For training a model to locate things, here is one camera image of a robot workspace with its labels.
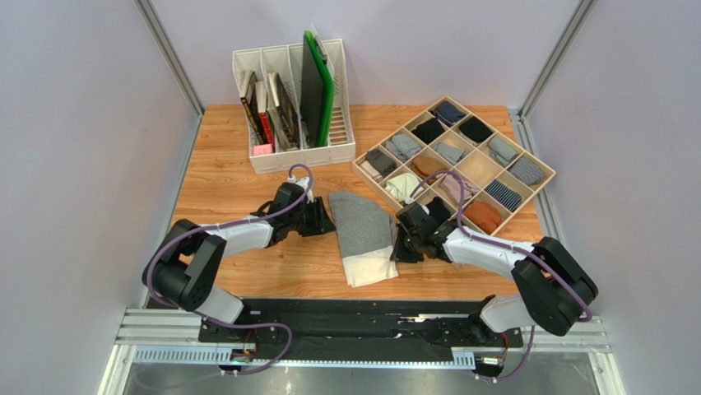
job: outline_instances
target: folded sock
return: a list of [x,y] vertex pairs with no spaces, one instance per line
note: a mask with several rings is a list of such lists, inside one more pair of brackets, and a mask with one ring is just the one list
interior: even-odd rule
[[397,169],[397,164],[390,157],[384,155],[379,148],[368,151],[365,156],[368,162],[383,176],[387,177]]
[[511,163],[517,155],[516,150],[499,137],[491,139],[488,145],[490,147],[490,155],[502,166]]
[[404,133],[399,133],[392,137],[392,143],[407,159],[413,158],[421,151],[421,146]]
[[[398,202],[404,202],[404,199],[409,196],[420,182],[421,180],[413,173],[399,174],[387,180],[387,186],[384,187],[384,190]],[[415,196],[419,196],[422,192],[424,192],[424,189],[419,188]]]
[[432,216],[439,225],[450,219],[450,211],[445,207],[443,199],[438,196],[434,197],[434,200],[430,201],[426,208],[429,209],[429,216]]
[[377,203],[354,193],[328,194],[341,261],[349,286],[366,286],[399,276],[390,260],[396,222]]
[[436,118],[431,118],[428,121],[417,126],[411,132],[414,133],[414,136],[417,136],[424,143],[430,144],[431,142],[433,142],[433,140],[435,140],[441,134],[443,134],[445,130],[443,130],[443,126],[441,126],[440,122]]
[[460,112],[460,110],[449,101],[444,101],[436,106],[436,109],[432,112],[432,114],[434,117],[448,126],[453,126],[457,121],[465,118],[465,114]]
[[[462,180],[465,183],[465,201],[472,198],[472,195],[478,193],[480,188],[466,179]],[[456,181],[451,175],[446,175],[443,181],[440,183],[440,188],[443,189],[451,198],[455,201],[455,205],[460,204],[460,183]]]
[[535,162],[528,158],[521,158],[513,164],[508,171],[525,185],[535,185],[545,179],[545,174]]
[[[411,164],[411,169],[414,170],[422,179],[432,175],[433,173],[445,170],[445,166],[435,159],[428,156],[417,156]],[[433,184],[436,179],[430,179],[429,185]]]
[[492,135],[491,129],[476,117],[472,117],[462,123],[459,129],[465,137],[474,142],[483,142]]
[[361,163],[360,167],[362,167],[367,174],[370,174],[370,177],[372,177],[376,183],[382,181],[384,178],[367,160]]
[[451,165],[457,165],[457,163],[465,157],[465,150],[456,148],[454,146],[449,146],[442,142],[438,143],[435,147],[436,152],[439,153],[445,160],[450,162]]
[[488,235],[494,233],[502,223],[499,211],[494,206],[480,200],[474,201],[463,214]]
[[385,142],[384,147],[387,148],[387,151],[390,151],[392,155],[394,155],[401,163],[404,163],[407,160],[409,160],[409,158],[404,156],[404,154],[402,154],[402,152],[399,151],[399,148],[397,148],[397,145],[393,142]]
[[521,195],[509,189],[497,179],[487,185],[485,191],[509,211],[516,210],[516,207],[518,207],[522,201]]

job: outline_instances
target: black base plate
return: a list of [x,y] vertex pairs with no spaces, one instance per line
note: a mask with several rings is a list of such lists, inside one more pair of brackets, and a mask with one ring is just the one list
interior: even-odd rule
[[[479,302],[246,299],[250,310],[237,323],[285,323],[292,329],[288,360],[353,360],[391,362],[452,361],[450,347],[503,349],[501,337],[477,343],[468,331],[468,318],[435,318],[423,323],[402,317],[419,314],[469,314]],[[505,333],[509,348],[523,346],[521,331]],[[230,331],[207,324],[200,342],[242,341],[248,331]],[[258,329],[249,341],[258,343],[257,358],[278,355],[287,340],[284,330]]]

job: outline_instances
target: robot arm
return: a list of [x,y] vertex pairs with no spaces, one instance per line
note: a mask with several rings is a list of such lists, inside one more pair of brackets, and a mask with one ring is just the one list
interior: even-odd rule
[[[290,181],[277,189],[274,200],[266,202],[258,211],[247,216],[248,223],[244,219],[240,225],[221,229],[218,225],[203,225],[202,228],[211,230],[190,235],[164,253],[153,270],[154,290],[181,309],[233,323],[241,314],[244,304],[239,298],[214,285],[223,258],[250,249],[271,247],[285,239],[291,231],[307,237],[336,230],[324,209],[322,199],[314,198],[311,191],[292,210],[268,221],[252,221],[291,206],[309,185],[308,177]],[[200,227],[188,220],[177,221],[158,250],[171,240]],[[180,260],[181,255],[192,257],[189,265]],[[147,284],[149,266],[143,272],[144,285]]]
[[483,300],[479,311],[471,314],[475,315],[476,327],[483,327],[478,336],[493,338],[510,328],[534,324],[564,336],[582,314],[583,309],[569,291],[552,276],[545,276],[537,262],[522,251],[547,263],[586,305],[597,297],[597,286],[556,239],[544,237],[530,244],[487,235],[468,236],[455,220],[443,223],[418,202],[401,209],[397,219],[401,225],[393,253],[397,262],[415,263],[423,260],[425,254],[450,263],[482,267],[516,283],[517,294],[492,295]]

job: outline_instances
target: gray floor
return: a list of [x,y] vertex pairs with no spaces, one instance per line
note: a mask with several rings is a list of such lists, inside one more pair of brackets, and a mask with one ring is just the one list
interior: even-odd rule
[[[519,362],[510,355],[505,371]],[[163,386],[186,382],[216,372],[203,365],[134,365],[146,384]],[[129,395],[154,394],[129,383]],[[475,381],[470,372],[436,369],[343,369],[271,368],[248,377],[217,377],[189,388],[167,392],[178,394],[262,395],[455,395],[455,394],[598,394],[587,354],[531,355],[521,373],[509,381],[492,384]]]

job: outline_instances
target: gray fabric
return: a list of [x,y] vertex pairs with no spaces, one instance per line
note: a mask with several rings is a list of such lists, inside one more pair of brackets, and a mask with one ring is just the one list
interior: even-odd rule
[[421,151],[421,146],[416,141],[414,141],[413,138],[407,136],[404,133],[399,133],[396,136],[392,137],[392,142],[395,146],[397,146],[397,149],[408,159],[411,159],[412,157],[414,157],[414,155],[418,154],[419,151]]
[[538,165],[528,158],[521,158],[508,171],[525,185],[534,185],[545,179],[545,174]]
[[436,146],[436,152],[450,162],[451,165],[457,165],[457,163],[465,157],[465,150],[443,144],[442,142]]
[[384,249],[394,244],[397,223],[377,203],[352,192],[328,194],[341,258]]
[[513,158],[516,157],[517,152],[514,150],[507,142],[499,137],[494,137],[489,142],[490,155],[497,160],[502,166],[506,166]]
[[384,155],[379,148],[368,151],[368,155],[365,156],[365,159],[370,162],[383,177],[387,177],[397,168],[397,164],[394,163],[394,160]]
[[402,163],[404,163],[404,162],[406,162],[407,160],[409,160],[409,158],[407,158],[406,156],[404,156],[404,154],[402,154],[402,152],[399,151],[399,148],[397,148],[397,146],[394,145],[393,142],[386,142],[385,145],[384,145],[384,147],[387,148],[387,151],[390,151],[390,152],[392,153],[392,155],[394,155],[394,156],[395,156],[399,161],[401,161]]

